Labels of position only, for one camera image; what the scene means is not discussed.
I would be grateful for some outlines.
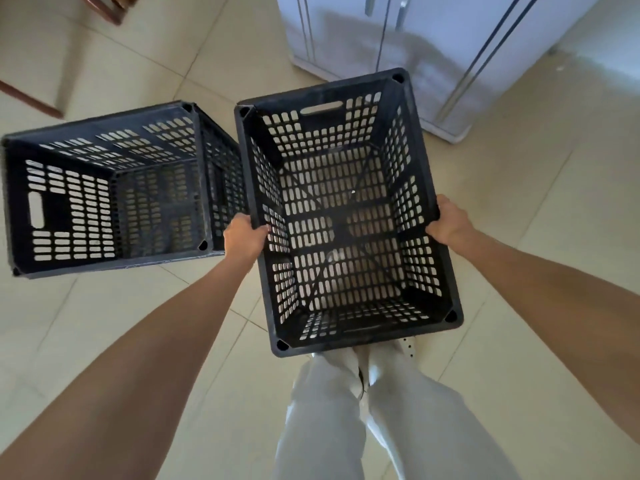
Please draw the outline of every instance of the plastic basket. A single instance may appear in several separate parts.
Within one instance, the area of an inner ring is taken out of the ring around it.
[[[456,328],[463,314],[409,75],[236,106],[271,348],[290,356]]]
[[[13,134],[2,147],[14,275],[219,255],[246,212],[238,145],[195,104]]]

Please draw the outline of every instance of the cabinet base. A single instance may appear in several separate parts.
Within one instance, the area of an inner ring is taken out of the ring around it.
[[[304,69],[307,72],[311,72],[311,74],[318,76],[320,79],[324,79],[329,82],[341,79],[340,77],[336,76],[336,74],[332,74],[331,72],[327,72],[324,69],[320,69],[320,67],[313,65],[311,62],[300,59],[293,54],[290,54],[289,58],[291,59],[291,63],[293,65],[298,66],[300,67],[300,69]],[[428,131],[429,133],[436,135],[438,138],[442,138],[444,141],[448,141],[452,144],[456,144],[462,141],[469,133],[469,129],[471,129],[471,126],[469,125],[467,129],[462,131],[462,133],[453,135],[445,131],[444,129],[437,127],[433,123],[430,123],[427,120],[423,120],[422,118],[420,118],[420,126],[423,130]]]

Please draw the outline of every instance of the person's left arm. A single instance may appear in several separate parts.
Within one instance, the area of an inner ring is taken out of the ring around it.
[[[225,258],[96,358],[0,456],[0,478],[156,477],[240,283],[268,227],[239,214]]]

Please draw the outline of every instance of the person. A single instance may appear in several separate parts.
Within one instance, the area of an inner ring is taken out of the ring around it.
[[[438,205],[440,218],[427,233],[476,266],[638,442],[640,296],[492,239],[444,196]],[[225,231],[219,265],[73,380],[2,453],[0,478],[155,478],[198,371],[268,231],[252,229],[248,216],[237,215]],[[278,444],[275,478],[364,478],[356,371],[351,349],[317,354],[304,365]],[[370,346],[369,382],[367,424],[400,478],[517,477],[462,398],[423,376],[394,344]]]

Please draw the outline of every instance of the pants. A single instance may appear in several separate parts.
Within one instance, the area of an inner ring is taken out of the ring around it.
[[[352,349],[318,354],[304,364],[278,443],[274,479],[364,479],[357,370]],[[370,346],[369,383],[367,426],[401,480],[519,478],[459,393],[422,375],[400,348]]]

